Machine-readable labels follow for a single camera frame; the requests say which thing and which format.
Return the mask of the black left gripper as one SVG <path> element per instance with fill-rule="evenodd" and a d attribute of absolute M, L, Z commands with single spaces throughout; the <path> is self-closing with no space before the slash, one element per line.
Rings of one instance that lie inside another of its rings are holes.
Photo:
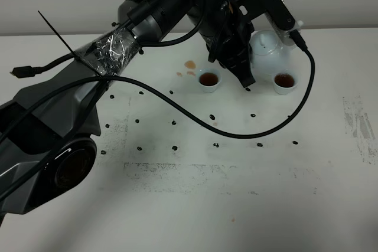
<path fill-rule="evenodd" d="M 206 41 L 209 62 L 217 60 L 246 88 L 255 83 L 249 44 L 254 27 L 240 11 L 242 1 L 206 0 L 206 16 L 199 33 Z"/>

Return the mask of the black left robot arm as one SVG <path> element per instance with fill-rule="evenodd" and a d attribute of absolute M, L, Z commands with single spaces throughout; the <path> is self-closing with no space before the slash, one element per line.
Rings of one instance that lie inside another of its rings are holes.
<path fill-rule="evenodd" d="M 53 78 L 21 89 L 1 106 L 1 214 L 26 214 L 71 190 L 91 171 L 101 134 L 96 103 L 145 47 L 188 16 L 218 61 L 245 87 L 253 84 L 254 27 L 237 0 L 125 0 L 113 30 L 44 67 L 18 67 L 26 78 L 67 63 Z"/>

